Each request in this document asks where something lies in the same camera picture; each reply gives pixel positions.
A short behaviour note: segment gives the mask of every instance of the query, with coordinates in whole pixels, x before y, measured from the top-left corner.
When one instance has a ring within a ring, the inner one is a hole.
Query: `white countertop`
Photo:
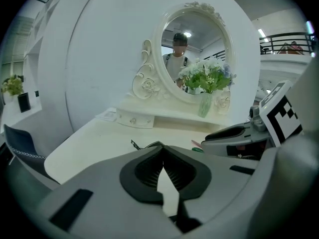
[[[202,142],[210,133],[208,128],[171,121],[155,121],[154,128],[142,129],[93,119],[57,147],[44,167],[62,184],[94,163],[136,151],[131,140],[140,148],[159,140],[165,145],[192,149],[196,146],[191,140]]]
[[[11,103],[8,103],[3,108],[3,113],[1,117],[1,128],[0,133],[3,134],[3,125],[14,126],[21,120],[39,112],[42,110],[40,98],[33,97],[30,98],[31,109],[26,112],[21,112],[19,103],[17,100],[13,100]]]

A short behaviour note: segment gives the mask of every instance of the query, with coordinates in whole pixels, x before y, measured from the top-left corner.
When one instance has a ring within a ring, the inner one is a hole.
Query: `ornate mirror frame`
[[[235,56],[233,54],[233,42],[221,15],[215,11],[214,7],[207,3],[199,4],[198,2],[192,2],[180,4],[164,13],[155,29],[152,40],[146,40],[143,43],[143,64],[134,78],[132,85],[133,93],[138,98],[148,99],[153,95],[157,95],[160,98],[164,97],[167,99],[170,97],[170,94],[172,94],[186,103],[200,102],[199,95],[190,95],[181,91],[173,82],[166,70],[161,53],[163,31],[174,19],[187,13],[200,15],[219,27],[225,46],[225,62],[230,65],[231,70],[234,72]]]

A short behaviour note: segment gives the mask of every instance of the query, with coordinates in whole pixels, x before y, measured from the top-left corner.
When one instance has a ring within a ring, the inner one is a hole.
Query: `glass vase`
[[[187,91],[187,93],[189,93],[189,94],[191,94],[191,95],[195,95],[196,89],[191,89],[191,88],[189,88],[188,91]]]
[[[211,106],[212,95],[210,93],[201,93],[201,102],[199,104],[198,116],[204,118],[209,112]]]

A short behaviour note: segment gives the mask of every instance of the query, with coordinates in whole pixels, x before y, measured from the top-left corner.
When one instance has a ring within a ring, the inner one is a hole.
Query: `chair backrest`
[[[9,150],[32,169],[51,179],[44,169],[46,158],[36,153],[31,135],[26,131],[14,129],[6,124],[3,127]]]

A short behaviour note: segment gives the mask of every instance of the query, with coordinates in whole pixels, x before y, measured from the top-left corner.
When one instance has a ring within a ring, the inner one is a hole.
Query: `white flower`
[[[184,76],[188,76],[188,75],[190,75],[190,69],[189,69],[189,67],[185,67],[185,68],[182,69],[182,70],[179,72],[179,74],[178,74],[178,76],[179,76],[180,78],[183,78]]]
[[[211,77],[207,77],[207,83],[212,84],[215,82],[215,79],[211,78]]]

